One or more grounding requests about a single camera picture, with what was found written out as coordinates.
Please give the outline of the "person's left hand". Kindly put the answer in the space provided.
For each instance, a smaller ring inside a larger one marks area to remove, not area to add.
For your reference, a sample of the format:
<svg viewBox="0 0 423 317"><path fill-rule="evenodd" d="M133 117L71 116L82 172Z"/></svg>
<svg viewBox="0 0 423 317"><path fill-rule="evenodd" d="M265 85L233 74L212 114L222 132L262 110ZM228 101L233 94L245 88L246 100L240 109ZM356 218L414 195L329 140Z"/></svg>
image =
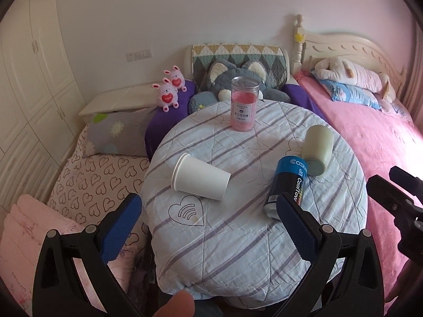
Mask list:
<svg viewBox="0 0 423 317"><path fill-rule="evenodd" d="M179 291L164 306L154 313L154 317L193 317L195 303L192 295Z"/></svg>

